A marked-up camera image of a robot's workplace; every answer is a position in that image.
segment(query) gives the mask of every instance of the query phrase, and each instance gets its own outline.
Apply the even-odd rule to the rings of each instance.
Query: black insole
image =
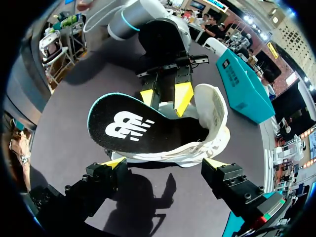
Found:
[[[159,153],[205,140],[209,131],[195,118],[168,119],[143,102],[121,93],[100,97],[88,115],[91,138],[112,151]]]

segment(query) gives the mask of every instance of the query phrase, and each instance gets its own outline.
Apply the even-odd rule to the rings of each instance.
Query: new balance logo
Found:
[[[146,123],[142,123],[143,118],[135,115],[128,111],[118,112],[114,116],[114,122],[110,123],[105,128],[105,133],[111,137],[117,137],[125,139],[128,134],[130,134],[130,139],[132,141],[139,141],[139,138],[142,137],[143,134],[140,132],[146,132],[147,129],[150,128],[154,121],[146,120]]]

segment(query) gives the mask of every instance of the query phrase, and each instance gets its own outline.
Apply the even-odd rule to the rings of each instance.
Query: white sneaker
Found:
[[[172,151],[132,154],[116,152],[120,156],[125,156],[127,162],[175,162],[181,167],[191,167],[202,162],[203,158],[213,158],[220,154],[228,144],[230,132],[226,127],[227,106],[223,95],[217,87],[208,84],[199,84],[194,89],[194,99],[196,106],[189,105],[183,117],[193,117],[199,119],[203,128],[209,129],[209,134],[204,141],[196,141],[185,144]],[[169,119],[177,119],[173,102],[160,103],[159,111]]]

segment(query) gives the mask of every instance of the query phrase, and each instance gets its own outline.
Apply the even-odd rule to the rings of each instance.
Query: round platform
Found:
[[[109,39],[97,52],[79,62],[57,87],[35,133],[32,187],[48,182],[64,193],[64,186],[77,182],[88,165],[109,160],[103,148],[89,137],[88,112],[93,102],[106,93],[138,95],[141,82],[133,69],[141,63],[143,53],[137,37],[124,42]],[[259,126],[229,107],[215,65],[218,57],[194,42],[190,54],[208,54],[210,60],[210,64],[194,69],[193,86],[208,83],[219,87],[228,106],[231,139],[216,160],[237,163],[249,180],[263,185],[264,152]],[[230,210],[213,195],[200,174],[201,165],[184,169],[154,164],[131,170],[128,185],[115,200],[107,199],[87,223],[119,236],[222,235]]]

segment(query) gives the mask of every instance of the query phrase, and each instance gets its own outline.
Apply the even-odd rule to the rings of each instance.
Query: yellow sign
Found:
[[[275,50],[275,48],[273,47],[271,42],[267,43],[267,46],[268,46],[269,50],[271,51],[271,53],[273,54],[274,58],[277,59],[278,58],[277,51]]]

